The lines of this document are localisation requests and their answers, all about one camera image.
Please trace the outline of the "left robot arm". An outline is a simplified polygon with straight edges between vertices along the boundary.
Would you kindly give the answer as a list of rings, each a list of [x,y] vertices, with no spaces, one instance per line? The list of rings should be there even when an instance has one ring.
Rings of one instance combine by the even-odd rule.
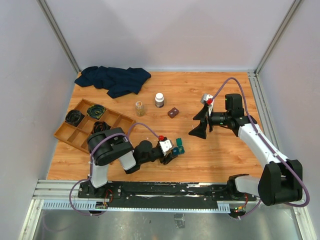
[[[96,198],[107,193],[108,168],[115,160],[120,161],[126,174],[132,174],[145,163],[158,160],[167,165],[178,157],[172,141],[167,137],[160,136],[156,146],[143,140],[134,147],[120,127],[92,134],[87,139],[87,145],[90,153],[89,191]]]

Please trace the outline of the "teal pill box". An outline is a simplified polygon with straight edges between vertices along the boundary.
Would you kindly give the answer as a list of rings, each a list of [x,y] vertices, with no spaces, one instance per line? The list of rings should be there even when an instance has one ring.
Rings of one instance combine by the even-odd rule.
[[[185,149],[183,147],[182,138],[176,139],[176,146],[172,149],[172,154],[174,156],[182,155],[185,153]]]

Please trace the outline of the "clear jar of yellow pills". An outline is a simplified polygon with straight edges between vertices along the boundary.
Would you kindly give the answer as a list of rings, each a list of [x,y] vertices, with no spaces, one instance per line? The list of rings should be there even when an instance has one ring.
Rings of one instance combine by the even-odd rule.
[[[137,116],[139,117],[142,117],[146,114],[145,106],[142,101],[137,101],[135,103],[135,110],[136,110]]]

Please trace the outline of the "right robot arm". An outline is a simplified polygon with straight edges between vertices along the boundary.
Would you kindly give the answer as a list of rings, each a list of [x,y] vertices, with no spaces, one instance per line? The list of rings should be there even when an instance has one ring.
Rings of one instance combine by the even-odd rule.
[[[201,98],[203,108],[193,120],[199,125],[188,134],[206,139],[214,126],[226,127],[240,138],[258,159],[263,168],[260,178],[249,174],[230,176],[226,193],[232,200],[240,199],[244,193],[261,199],[267,205],[289,204],[303,198],[303,168],[298,160],[290,160],[282,154],[262,133],[260,126],[250,115],[245,115],[242,96],[238,93],[225,95],[225,111],[213,110],[212,95]]]

